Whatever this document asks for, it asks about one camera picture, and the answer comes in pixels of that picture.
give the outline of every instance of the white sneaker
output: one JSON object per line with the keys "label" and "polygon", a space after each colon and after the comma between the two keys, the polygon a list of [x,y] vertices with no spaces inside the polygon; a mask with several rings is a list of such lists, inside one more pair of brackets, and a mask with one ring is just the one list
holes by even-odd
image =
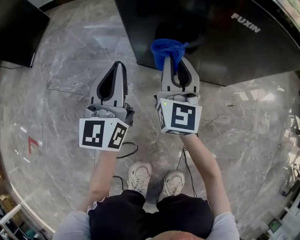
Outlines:
{"label": "white sneaker", "polygon": [[165,197],[180,194],[184,183],[185,178],[183,172],[170,171],[165,177],[163,191],[158,198],[158,202],[163,200]]}
{"label": "white sneaker", "polygon": [[152,167],[149,163],[133,163],[128,172],[128,190],[137,191],[146,198],[151,174]]}

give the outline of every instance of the blue cloth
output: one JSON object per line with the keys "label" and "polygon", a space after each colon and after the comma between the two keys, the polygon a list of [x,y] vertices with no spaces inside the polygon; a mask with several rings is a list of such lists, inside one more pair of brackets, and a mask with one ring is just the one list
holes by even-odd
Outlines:
{"label": "blue cloth", "polygon": [[157,39],[151,45],[151,51],[154,56],[155,65],[158,70],[164,70],[165,58],[172,56],[174,61],[174,71],[177,72],[178,64],[182,59],[185,47],[188,43],[182,44],[181,42],[171,39]]}

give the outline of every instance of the black machine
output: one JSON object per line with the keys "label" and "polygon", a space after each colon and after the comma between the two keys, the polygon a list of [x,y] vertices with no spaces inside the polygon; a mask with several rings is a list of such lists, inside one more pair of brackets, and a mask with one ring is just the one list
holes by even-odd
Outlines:
{"label": "black machine", "polygon": [[27,0],[0,0],[0,60],[31,67],[49,20]]}
{"label": "black machine", "polygon": [[273,0],[115,0],[136,61],[158,38],[188,42],[200,80],[223,86],[300,69],[300,32]]}

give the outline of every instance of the black cable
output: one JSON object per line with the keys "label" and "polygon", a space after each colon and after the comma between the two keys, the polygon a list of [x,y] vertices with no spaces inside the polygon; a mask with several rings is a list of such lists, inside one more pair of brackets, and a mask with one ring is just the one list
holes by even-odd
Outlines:
{"label": "black cable", "polygon": [[[124,142],[122,144],[122,146],[125,145],[125,144],[134,145],[135,146],[135,150],[133,152],[131,152],[131,153],[128,153],[128,154],[124,155],[124,156],[117,157],[117,159],[129,157],[129,156],[135,154],[139,150],[139,146],[135,142],[127,141],[127,142]],[[121,180],[121,182],[122,182],[122,191],[124,191],[124,181],[123,181],[123,179],[120,176],[116,176],[116,175],[113,176],[113,178],[119,178]]]}
{"label": "black cable", "polygon": [[122,191],[124,191],[124,182],[123,179],[120,176],[113,176],[113,178],[120,178],[122,182]]}
{"label": "black cable", "polygon": [[127,141],[127,142],[124,142],[122,144],[122,146],[125,145],[125,144],[134,145],[135,146],[135,150],[133,152],[131,152],[131,153],[128,153],[128,154],[124,155],[124,156],[117,157],[117,159],[129,157],[129,156],[135,154],[139,150],[139,146],[135,142],[129,142],[129,141]]}
{"label": "black cable", "polygon": [[191,173],[191,170],[189,169],[189,166],[188,166],[188,162],[187,162],[187,156],[186,156],[186,152],[187,151],[187,148],[185,146],[183,146],[182,148],[182,153],[183,153],[183,157],[184,157],[184,161],[185,161],[185,164],[186,164],[186,167],[187,167],[187,171],[191,177],[191,183],[192,183],[192,190],[193,190],[193,195],[194,197],[198,197],[197,196],[197,193],[195,191],[195,188],[194,188],[194,181],[193,181],[193,176],[192,176],[192,173]]}
{"label": "black cable", "polygon": [[178,162],[178,164],[177,164],[177,168],[176,168],[176,170],[178,170],[179,164],[180,164],[180,162],[181,162],[181,157],[182,157],[182,154],[183,154],[183,151],[181,151],[181,155],[180,155],[179,162]]}

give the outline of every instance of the gray sleeve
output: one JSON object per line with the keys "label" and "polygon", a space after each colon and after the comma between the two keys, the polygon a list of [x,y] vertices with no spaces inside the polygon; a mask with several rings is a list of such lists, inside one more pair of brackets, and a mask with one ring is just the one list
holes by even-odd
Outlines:
{"label": "gray sleeve", "polygon": [[74,211],[69,213],[52,238],[52,240],[89,239],[90,217],[87,213],[82,211]]}
{"label": "gray sleeve", "polygon": [[240,240],[234,216],[231,212],[224,212],[216,216],[210,235],[206,240]]}

